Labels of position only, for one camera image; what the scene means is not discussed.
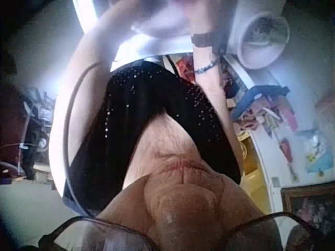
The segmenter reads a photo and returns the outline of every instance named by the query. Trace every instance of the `hand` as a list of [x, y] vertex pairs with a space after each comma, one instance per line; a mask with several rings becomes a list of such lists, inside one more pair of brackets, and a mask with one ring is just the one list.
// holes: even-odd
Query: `hand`
[[132, 25], [150, 18], [164, 4], [164, 0], [109, 0], [110, 8], [98, 20], [92, 33], [104, 33], [112, 35], [114, 40], [124, 41]]
[[223, 0], [188, 0], [183, 4], [192, 34], [207, 33], [216, 29]]
[[119, 46], [135, 33], [131, 26], [141, 15], [141, 0], [119, 0], [84, 35], [78, 50], [100, 60], [113, 59]]

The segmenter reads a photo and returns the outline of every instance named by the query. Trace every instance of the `bracelet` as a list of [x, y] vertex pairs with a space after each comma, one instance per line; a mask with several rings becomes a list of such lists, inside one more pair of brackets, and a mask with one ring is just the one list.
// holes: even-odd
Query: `bracelet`
[[201, 67], [194, 71], [195, 74], [203, 74], [207, 72], [209, 69], [213, 68], [219, 63], [219, 57], [217, 57], [214, 61], [212, 61], [208, 66]]

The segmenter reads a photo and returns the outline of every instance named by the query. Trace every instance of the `wristwatch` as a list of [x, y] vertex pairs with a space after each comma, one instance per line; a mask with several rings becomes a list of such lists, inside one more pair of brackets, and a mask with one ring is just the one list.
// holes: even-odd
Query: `wristwatch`
[[210, 47], [214, 45], [215, 42], [215, 32], [208, 32], [203, 34], [194, 34], [191, 37], [192, 44], [195, 47], [203, 48], [203, 47]]

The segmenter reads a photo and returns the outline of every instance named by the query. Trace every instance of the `lens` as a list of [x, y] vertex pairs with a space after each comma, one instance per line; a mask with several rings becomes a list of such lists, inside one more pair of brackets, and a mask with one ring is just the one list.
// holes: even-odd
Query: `lens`
[[287, 216], [268, 218], [236, 230], [223, 250], [287, 250], [305, 251], [313, 247], [308, 229]]
[[122, 226], [81, 220], [72, 223], [55, 240], [53, 250], [149, 251], [146, 237]]

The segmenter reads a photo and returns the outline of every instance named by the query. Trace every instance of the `picture frame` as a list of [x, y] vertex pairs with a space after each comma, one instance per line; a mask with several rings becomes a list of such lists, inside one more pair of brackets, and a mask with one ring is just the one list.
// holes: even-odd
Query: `picture frame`
[[293, 213], [322, 231], [335, 229], [335, 182], [282, 188], [283, 211]]

